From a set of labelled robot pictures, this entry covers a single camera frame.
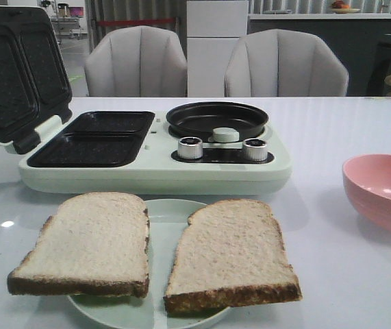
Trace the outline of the bread slice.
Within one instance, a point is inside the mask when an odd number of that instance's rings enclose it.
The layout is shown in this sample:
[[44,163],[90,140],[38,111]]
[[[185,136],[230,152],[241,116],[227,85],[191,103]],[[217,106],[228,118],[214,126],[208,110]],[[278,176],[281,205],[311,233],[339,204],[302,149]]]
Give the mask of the bread slice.
[[146,202],[127,193],[86,193],[62,203],[34,248],[8,275],[12,295],[144,298],[149,290]]
[[168,313],[301,298],[281,227],[268,204],[226,199],[188,217],[164,295]]

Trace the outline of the pink bowl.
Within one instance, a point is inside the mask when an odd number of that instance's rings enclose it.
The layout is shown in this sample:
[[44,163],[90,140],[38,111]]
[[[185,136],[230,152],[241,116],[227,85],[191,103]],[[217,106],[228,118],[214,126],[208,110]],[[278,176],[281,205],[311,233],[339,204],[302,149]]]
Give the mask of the pink bowl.
[[366,154],[342,165],[344,191],[356,211],[391,231],[391,154]]

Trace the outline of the breakfast maker hinged lid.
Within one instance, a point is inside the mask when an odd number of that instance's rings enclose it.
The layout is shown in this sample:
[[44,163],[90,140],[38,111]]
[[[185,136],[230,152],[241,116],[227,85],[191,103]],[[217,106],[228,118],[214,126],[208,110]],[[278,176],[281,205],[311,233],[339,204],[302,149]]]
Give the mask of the breakfast maker hinged lid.
[[0,146],[16,154],[36,148],[36,128],[72,115],[71,85],[47,13],[0,6]]

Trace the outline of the mint green breakfast maker base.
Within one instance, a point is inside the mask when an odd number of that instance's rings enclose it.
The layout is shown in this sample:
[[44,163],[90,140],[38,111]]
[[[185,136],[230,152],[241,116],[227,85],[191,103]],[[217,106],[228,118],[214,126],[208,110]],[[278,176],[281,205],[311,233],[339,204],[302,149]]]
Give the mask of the mint green breakfast maker base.
[[260,162],[247,160],[239,142],[206,143],[201,159],[186,160],[164,113],[93,111],[53,128],[18,167],[28,187],[50,193],[273,193],[288,181],[292,161],[270,124],[260,139],[268,153]]

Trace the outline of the left silver control knob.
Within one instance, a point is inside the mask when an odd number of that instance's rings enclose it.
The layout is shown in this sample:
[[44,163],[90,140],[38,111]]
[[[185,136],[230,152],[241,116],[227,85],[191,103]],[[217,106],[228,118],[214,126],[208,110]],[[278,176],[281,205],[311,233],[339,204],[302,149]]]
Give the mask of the left silver control knob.
[[177,155],[186,160],[196,160],[203,156],[203,141],[196,136],[182,137],[178,141]]

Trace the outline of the silver control knob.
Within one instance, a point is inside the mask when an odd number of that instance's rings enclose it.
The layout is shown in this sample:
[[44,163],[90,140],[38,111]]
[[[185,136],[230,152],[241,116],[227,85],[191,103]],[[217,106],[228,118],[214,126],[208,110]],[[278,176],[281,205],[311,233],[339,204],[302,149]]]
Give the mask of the silver control knob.
[[196,160],[203,156],[203,141],[196,136],[182,137],[178,141],[177,155],[186,160]]
[[242,142],[242,154],[249,161],[265,161],[268,158],[267,142],[258,138],[245,139]]

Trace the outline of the black round frying pan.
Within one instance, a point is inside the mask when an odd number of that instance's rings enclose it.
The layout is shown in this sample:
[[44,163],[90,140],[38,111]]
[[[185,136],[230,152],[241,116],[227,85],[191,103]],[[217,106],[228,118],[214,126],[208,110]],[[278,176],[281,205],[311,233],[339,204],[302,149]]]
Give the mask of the black round frying pan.
[[232,128],[239,140],[259,136],[268,122],[268,114],[255,106],[227,101],[187,103],[166,114],[170,133],[178,137],[196,136],[207,142],[213,130]]

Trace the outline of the mint green round plate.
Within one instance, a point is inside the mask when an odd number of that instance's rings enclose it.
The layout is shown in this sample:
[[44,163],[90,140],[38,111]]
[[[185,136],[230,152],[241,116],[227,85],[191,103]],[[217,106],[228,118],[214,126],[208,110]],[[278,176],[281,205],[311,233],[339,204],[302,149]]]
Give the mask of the mint green round plate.
[[182,199],[147,201],[150,219],[148,295],[145,298],[69,296],[72,305],[88,319],[90,328],[211,328],[228,315],[230,308],[186,315],[169,315],[164,309],[163,297],[179,237],[188,226],[188,216],[204,206]]

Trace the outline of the right silver control knob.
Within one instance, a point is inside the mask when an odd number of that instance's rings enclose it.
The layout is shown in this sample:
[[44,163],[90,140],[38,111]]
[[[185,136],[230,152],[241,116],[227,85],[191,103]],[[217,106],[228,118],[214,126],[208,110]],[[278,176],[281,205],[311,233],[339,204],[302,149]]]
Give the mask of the right silver control knob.
[[268,158],[267,142],[258,138],[245,139],[242,142],[242,154],[249,161],[265,161]]

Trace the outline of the left grey upholstered chair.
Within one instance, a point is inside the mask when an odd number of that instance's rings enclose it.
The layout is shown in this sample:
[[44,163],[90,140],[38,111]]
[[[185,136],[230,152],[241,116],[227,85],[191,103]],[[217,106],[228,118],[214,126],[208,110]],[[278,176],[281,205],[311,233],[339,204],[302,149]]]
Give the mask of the left grey upholstered chair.
[[87,57],[91,97],[185,97],[188,65],[178,35],[149,26],[107,34]]

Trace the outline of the grey upholstered chair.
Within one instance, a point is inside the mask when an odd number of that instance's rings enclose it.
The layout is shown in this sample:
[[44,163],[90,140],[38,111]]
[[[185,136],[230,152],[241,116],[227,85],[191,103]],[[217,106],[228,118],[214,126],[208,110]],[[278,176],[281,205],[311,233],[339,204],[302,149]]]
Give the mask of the grey upholstered chair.
[[349,73],[316,35],[270,29],[241,37],[225,71],[227,97],[344,97]]
[[185,97],[188,65],[178,35],[149,26],[107,34],[87,57],[91,97]]

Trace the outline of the right grey upholstered chair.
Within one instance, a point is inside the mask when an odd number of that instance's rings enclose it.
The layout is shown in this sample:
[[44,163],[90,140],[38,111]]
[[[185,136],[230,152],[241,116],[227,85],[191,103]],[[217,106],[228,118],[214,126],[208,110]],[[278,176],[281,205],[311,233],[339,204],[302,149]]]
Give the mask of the right grey upholstered chair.
[[241,37],[225,71],[227,97],[344,97],[349,73],[316,35],[270,29]]

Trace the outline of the white cabinet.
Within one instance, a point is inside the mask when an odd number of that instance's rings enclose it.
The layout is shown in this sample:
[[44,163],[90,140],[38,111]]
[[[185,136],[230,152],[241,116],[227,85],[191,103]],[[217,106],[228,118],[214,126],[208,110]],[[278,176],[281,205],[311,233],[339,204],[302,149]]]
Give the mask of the white cabinet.
[[223,97],[238,39],[247,34],[248,1],[187,1],[188,96]]

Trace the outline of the fruit plate on counter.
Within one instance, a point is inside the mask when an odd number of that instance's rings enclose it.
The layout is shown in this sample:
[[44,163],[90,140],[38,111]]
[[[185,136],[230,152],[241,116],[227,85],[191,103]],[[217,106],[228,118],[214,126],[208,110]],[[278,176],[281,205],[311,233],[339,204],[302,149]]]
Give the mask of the fruit plate on counter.
[[331,12],[335,14],[354,14],[360,12],[359,8],[352,8],[349,4],[342,0],[336,0],[329,5]]

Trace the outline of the grey counter with white top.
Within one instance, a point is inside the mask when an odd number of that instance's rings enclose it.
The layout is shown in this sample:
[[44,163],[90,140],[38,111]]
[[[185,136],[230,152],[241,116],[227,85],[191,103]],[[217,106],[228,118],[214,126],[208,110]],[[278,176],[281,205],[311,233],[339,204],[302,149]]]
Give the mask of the grey counter with white top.
[[248,33],[288,29],[322,38],[349,72],[347,95],[382,96],[391,75],[391,14],[252,14]]

